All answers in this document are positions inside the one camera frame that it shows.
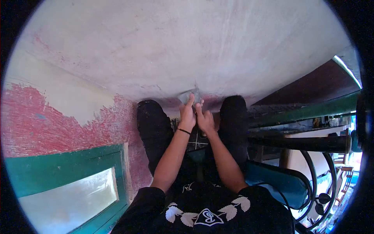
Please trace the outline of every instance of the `peeling paint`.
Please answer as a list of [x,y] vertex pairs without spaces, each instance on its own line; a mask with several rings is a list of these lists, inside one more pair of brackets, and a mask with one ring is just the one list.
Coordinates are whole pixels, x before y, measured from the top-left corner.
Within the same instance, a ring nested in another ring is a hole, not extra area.
[[31,86],[13,84],[1,100],[1,142],[5,157],[71,152],[128,142],[132,189],[148,186],[152,176],[136,124],[136,103],[120,95],[81,126],[63,115]]

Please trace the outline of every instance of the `black pants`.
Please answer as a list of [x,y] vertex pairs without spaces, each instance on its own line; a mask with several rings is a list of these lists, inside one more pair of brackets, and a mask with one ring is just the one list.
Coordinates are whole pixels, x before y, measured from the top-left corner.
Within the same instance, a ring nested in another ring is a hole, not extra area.
[[[218,135],[229,150],[240,169],[245,173],[248,160],[248,114],[246,103],[241,96],[227,97],[220,109],[220,130]],[[173,138],[170,118],[163,112],[161,106],[153,100],[138,103],[137,111],[138,130],[143,141],[152,175],[166,148]],[[205,151],[203,162],[204,179],[212,183],[221,183],[215,165],[210,145]],[[185,156],[173,187],[181,188],[192,181],[196,181],[197,164]]]

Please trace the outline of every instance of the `shirt logo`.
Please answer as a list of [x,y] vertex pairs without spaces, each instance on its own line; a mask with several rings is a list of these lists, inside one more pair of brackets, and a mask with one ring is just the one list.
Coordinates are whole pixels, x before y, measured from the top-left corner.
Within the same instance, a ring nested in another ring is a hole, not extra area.
[[206,226],[213,226],[214,224],[222,224],[223,220],[216,214],[211,212],[208,208],[203,209],[197,216],[195,221],[196,224],[202,224]]

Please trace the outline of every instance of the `window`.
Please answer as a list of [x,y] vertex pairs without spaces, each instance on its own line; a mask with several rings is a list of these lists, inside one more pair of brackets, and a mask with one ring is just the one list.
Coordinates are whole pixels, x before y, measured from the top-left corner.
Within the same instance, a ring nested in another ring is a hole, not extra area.
[[16,196],[38,233],[105,233],[127,209],[122,144],[7,158]]

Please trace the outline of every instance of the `black shirt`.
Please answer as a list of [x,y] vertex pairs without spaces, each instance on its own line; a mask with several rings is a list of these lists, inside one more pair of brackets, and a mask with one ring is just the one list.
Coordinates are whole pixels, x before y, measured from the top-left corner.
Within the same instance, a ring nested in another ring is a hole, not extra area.
[[287,208],[260,186],[235,194],[223,186],[193,182],[165,206],[161,189],[139,189],[112,234],[292,233],[295,222]]

